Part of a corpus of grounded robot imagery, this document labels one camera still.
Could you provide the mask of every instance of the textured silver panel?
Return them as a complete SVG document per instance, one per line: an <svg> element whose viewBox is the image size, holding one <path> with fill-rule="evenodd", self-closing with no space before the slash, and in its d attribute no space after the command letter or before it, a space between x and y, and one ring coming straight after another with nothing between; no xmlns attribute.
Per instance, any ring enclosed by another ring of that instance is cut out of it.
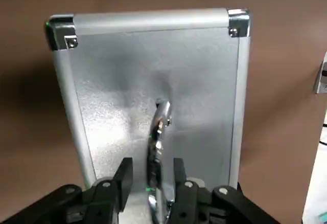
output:
<svg viewBox="0 0 327 224"><path fill-rule="evenodd" d="M113 176L125 156L134 160L122 223L149 216L145 162L157 98L173 105L163 145L166 188L173 188L173 157L209 189L229 184L239 38L213 28L78 39L69 55L96 176Z"/></svg>

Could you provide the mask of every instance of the metal corner bracket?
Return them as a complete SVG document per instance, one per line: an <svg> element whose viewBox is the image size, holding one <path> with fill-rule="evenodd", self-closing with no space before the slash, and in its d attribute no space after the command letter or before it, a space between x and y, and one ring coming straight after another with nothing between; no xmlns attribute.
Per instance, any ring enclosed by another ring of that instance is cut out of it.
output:
<svg viewBox="0 0 327 224"><path fill-rule="evenodd" d="M228 9L228 33L231 37L249 37L251 14L246 9Z"/></svg>
<svg viewBox="0 0 327 224"><path fill-rule="evenodd" d="M327 53L325 54L325 57L320 65L315 85L313 88L316 94L327 93Z"/></svg>
<svg viewBox="0 0 327 224"><path fill-rule="evenodd" d="M45 33L52 51L77 47L73 18L73 14L58 14L45 23Z"/></svg>

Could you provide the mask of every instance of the brown wall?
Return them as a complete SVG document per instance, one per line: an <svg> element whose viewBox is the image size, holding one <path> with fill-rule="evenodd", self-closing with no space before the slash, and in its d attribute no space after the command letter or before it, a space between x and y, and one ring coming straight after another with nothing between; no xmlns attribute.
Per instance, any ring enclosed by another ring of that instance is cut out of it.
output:
<svg viewBox="0 0 327 224"><path fill-rule="evenodd" d="M253 12L240 181L282 223L299 223L326 99L312 93L327 50L327 0L0 0L0 220L82 184L46 45L54 13L202 7Z"/></svg>

